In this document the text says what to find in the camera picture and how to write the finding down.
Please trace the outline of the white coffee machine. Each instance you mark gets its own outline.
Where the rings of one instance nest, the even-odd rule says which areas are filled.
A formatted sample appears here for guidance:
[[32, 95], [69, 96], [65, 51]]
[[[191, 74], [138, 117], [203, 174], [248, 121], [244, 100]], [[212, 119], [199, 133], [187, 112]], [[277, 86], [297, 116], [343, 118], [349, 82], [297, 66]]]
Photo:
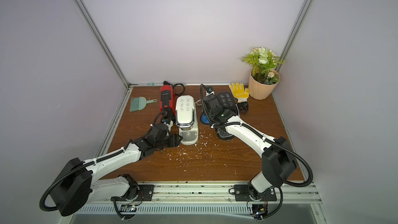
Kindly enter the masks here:
[[176, 125], [182, 145], [194, 145], [199, 140], [199, 126], [194, 98], [182, 95], [176, 101]]

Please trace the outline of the blue grey microfiber cloth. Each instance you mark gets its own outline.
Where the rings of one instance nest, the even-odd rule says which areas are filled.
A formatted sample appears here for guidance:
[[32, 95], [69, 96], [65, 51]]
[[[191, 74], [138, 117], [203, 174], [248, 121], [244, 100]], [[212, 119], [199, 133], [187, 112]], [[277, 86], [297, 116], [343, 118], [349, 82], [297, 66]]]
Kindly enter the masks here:
[[209, 122], [208, 118], [205, 116], [205, 114], [201, 115], [201, 122], [203, 124], [210, 124], [210, 122]]

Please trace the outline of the red coffee machine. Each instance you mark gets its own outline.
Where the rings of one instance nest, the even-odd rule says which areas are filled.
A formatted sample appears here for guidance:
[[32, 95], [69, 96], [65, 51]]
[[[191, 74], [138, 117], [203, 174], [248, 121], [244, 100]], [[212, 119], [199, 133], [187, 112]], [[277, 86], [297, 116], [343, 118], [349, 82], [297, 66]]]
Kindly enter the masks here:
[[161, 87], [160, 100], [160, 112], [165, 112], [163, 117], [166, 121], [175, 122], [175, 93], [171, 85], [163, 85]]

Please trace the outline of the black coffee machine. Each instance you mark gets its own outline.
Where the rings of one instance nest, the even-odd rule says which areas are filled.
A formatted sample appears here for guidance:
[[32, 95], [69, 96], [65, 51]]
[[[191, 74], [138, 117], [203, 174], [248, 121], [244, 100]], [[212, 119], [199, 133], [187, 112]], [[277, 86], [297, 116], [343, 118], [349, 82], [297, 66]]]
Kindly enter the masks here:
[[233, 94], [226, 91], [214, 94], [212, 91], [205, 96], [201, 95], [201, 100], [204, 104], [203, 115], [215, 129], [217, 137], [224, 141], [233, 139], [234, 135], [226, 130], [229, 119], [239, 115]]

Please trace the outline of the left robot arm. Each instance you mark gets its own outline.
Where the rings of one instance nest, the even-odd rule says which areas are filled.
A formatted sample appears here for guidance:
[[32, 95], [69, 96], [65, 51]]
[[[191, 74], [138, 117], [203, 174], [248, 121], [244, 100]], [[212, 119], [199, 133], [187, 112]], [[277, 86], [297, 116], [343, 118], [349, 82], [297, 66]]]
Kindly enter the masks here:
[[137, 192], [137, 182], [131, 176], [124, 174], [113, 179], [103, 177], [143, 160], [156, 151], [179, 146], [181, 136], [171, 133], [175, 122], [175, 114], [164, 110], [156, 115], [150, 129], [142, 137], [128, 140], [125, 146], [100, 157], [68, 161], [41, 196], [39, 208], [45, 212], [59, 211], [62, 216], [69, 216], [92, 201], [106, 198], [133, 199], [132, 193]]

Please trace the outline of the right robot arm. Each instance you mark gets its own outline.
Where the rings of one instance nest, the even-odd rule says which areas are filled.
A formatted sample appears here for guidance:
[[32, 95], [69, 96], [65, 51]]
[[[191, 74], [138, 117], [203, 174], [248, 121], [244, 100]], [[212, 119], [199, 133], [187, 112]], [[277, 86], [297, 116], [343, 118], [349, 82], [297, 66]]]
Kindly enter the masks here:
[[[314, 179], [314, 173], [309, 165], [299, 154], [292, 151], [289, 141], [280, 137], [278, 139], [269, 136], [248, 123], [244, 122], [237, 108], [236, 101], [227, 94], [215, 94], [211, 86], [200, 85], [200, 98], [203, 114], [209, 121], [211, 128], [225, 130], [252, 150], [260, 157], [262, 170], [248, 184], [248, 193], [254, 201], [265, 199], [265, 191], [278, 189], [280, 198], [278, 206], [269, 211], [267, 204], [254, 204], [252, 217], [256, 220], [264, 220], [276, 214], [282, 206], [284, 195], [281, 189], [283, 184], [293, 187], [309, 186]], [[289, 177], [301, 163], [307, 170], [307, 180], [301, 183], [289, 181]]]

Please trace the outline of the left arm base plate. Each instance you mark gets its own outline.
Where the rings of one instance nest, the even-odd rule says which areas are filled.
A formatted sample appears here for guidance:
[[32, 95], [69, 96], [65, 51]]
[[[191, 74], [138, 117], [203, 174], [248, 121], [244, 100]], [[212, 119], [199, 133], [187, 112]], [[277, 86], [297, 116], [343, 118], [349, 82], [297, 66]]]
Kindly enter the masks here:
[[154, 193], [154, 185], [148, 185], [148, 184], [143, 184], [143, 185], [138, 185], [138, 186], [133, 186], [130, 187], [127, 192], [121, 196], [121, 197], [111, 197], [111, 199], [115, 199], [116, 201], [128, 201], [128, 202], [133, 202], [133, 201], [151, 201], [152, 196]]

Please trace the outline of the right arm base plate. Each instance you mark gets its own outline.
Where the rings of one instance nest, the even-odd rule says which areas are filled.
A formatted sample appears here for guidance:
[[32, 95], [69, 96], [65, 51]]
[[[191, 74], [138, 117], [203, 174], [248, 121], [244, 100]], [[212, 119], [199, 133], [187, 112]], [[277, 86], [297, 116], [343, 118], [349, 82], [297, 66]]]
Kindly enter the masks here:
[[254, 188], [243, 184], [234, 185], [229, 189], [229, 194], [234, 196], [235, 201], [237, 202], [277, 201], [276, 193], [273, 189], [267, 189], [266, 191], [259, 193]]

